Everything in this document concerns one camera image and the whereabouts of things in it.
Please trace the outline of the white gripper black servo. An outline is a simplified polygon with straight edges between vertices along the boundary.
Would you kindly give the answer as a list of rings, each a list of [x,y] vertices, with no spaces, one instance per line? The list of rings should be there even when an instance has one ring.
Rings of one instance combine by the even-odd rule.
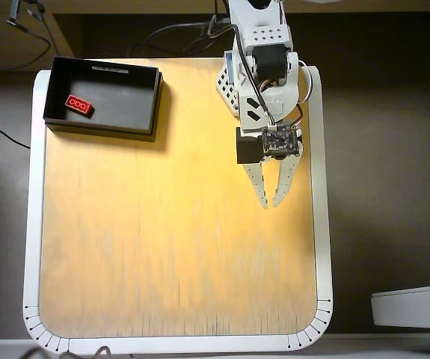
[[[260,93],[259,103],[252,92],[238,95],[236,128],[237,162],[243,164],[263,209],[268,208],[262,164],[267,158],[280,161],[273,206],[281,204],[289,193],[294,173],[301,160],[302,131],[289,114],[298,105],[298,90],[268,88]]]

